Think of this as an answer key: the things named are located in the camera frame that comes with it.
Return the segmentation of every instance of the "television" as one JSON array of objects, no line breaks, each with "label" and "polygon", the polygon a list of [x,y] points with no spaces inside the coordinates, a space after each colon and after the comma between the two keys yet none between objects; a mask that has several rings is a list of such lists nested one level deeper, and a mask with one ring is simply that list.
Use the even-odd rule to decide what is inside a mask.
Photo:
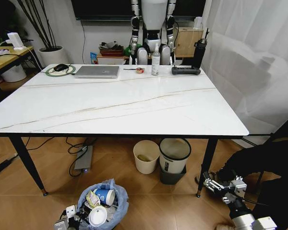
[{"label": "television", "polygon": [[[205,0],[177,0],[176,21],[193,21],[202,16]],[[129,21],[132,17],[131,0],[72,0],[77,20]]]}]

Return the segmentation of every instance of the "white curtain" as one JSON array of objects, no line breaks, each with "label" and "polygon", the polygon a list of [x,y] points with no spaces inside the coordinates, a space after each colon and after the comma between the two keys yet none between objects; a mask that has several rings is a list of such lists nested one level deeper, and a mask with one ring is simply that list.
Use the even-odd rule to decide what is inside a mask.
[{"label": "white curtain", "polygon": [[276,131],[288,119],[288,0],[212,0],[207,26],[203,69],[251,134]]}]

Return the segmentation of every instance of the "blue plastic bag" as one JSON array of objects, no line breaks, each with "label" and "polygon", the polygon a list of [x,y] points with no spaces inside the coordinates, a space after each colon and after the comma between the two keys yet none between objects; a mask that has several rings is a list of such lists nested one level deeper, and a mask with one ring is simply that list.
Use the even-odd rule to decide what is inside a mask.
[{"label": "blue plastic bag", "polygon": [[124,216],[126,215],[128,211],[129,203],[127,202],[128,195],[127,195],[126,190],[123,187],[116,185],[114,179],[110,179],[110,180],[103,181],[102,183],[95,184],[85,189],[79,198],[77,212],[80,211],[80,207],[86,201],[86,198],[85,198],[86,194],[88,194],[90,190],[93,191],[96,188],[114,189],[115,200],[118,203],[118,208],[113,215],[113,219],[110,222],[106,222],[99,227],[93,227],[92,225],[87,224],[85,221],[82,221],[80,223],[79,230],[111,230],[120,223],[120,221],[124,218]]}]

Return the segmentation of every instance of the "white table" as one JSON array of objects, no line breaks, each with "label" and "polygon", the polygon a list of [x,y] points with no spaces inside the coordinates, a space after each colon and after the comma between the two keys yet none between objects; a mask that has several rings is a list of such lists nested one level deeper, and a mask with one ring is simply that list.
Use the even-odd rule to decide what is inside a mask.
[{"label": "white table", "polygon": [[[137,74],[136,67],[144,67]],[[219,138],[249,134],[206,74],[175,75],[171,66],[120,66],[117,79],[49,77],[39,73],[0,103],[0,136],[10,137],[46,194],[21,137],[158,136],[208,138],[202,172]]]}]

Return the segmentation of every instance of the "white planter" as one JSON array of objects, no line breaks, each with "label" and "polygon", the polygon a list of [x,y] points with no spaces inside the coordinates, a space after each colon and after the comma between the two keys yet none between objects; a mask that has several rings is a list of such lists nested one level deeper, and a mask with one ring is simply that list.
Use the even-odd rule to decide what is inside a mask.
[{"label": "white planter", "polygon": [[44,51],[45,48],[38,50],[45,66],[48,66],[50,64],[67,64],[68,63],[65,49],[62,46],[57,46],[57,48],[60,48],[60,49],[56,51],[50,51],[50,52]]},{"label": "white planter", "polygon": [[26,74],[21,65],[13,66],[8,71],[5,71],[3,74],[1,74],[1,76],[6,82],[21,81],[26,78]]}]

